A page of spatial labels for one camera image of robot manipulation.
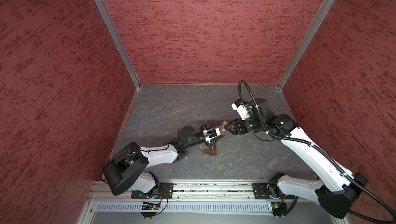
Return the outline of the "clear pill bottle gold lid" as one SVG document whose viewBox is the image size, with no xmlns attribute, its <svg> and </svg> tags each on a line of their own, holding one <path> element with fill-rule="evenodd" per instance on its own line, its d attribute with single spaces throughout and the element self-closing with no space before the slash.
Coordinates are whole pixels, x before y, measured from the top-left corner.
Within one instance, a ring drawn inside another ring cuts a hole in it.
<svg viewBox="0 0 396 224">
<path fill-rule="evenodd" d="M 219 129 L 220 133 L 223 134 L 226 132 L 225 127 L 228 125 L 227 121 L 224 121 L 222 124 L 217 126 L 217 129 Z"/>
</svg>

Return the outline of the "red weekly pill organizer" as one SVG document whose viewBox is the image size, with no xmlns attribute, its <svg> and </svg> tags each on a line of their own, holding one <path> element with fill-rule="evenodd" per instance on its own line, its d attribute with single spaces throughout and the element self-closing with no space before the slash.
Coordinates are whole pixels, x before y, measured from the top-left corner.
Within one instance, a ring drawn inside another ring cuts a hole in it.
<svg viewBox="0 0 396 224">
<path fill-rule="evenodd" d="M 203 153 L 204 155 L 216 156 L 218 154 L 216 145 L 212 145 L 207 149 L 203 149 Z"/>
</svg>

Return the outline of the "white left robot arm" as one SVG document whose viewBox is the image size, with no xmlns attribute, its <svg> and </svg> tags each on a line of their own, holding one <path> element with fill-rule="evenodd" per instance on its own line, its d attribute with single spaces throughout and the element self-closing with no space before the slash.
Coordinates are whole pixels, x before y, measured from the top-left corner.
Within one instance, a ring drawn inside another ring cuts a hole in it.
<svg viewBox="0 0 396 224">
<path fill-rule="evenodd" d="M 131 142 L 104 164 L 101 180 L 114 196 L 130 190 L 155 198 L 160 192 L 160 182 L 149 168 L 179 162 L 188 155 L 188 148 L 202 143 L 210 147 L 222 137 L 220 128 L 202 126 L 196 132 L 192 126 L 185 126 L 164 146 L 149 148 Z"/>
</svg>

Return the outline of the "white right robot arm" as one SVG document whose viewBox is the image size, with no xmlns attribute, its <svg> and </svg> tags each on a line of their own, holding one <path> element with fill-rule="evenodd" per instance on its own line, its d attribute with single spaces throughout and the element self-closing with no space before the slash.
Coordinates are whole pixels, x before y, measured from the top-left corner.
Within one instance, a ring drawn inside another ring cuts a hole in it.
<svg viewBox="0 0 396 224">
<path fill-rule="evenodd" d="M 316 180 L 303 180 L 277 173 L 267 184 L 267 193 L 273 199 L 286 195 L 316 202 L 332 216 L 343 219 L 351 209 L 361 190 L 347 177 L 356 179 L 361 186 L 368 182 L 361 174 L 353 174 L 326 155 L 302 128 L 288 115 L 281 114 L 266 122 L 269 135 L 291 149 L 318 176 Z"/>
</svg>

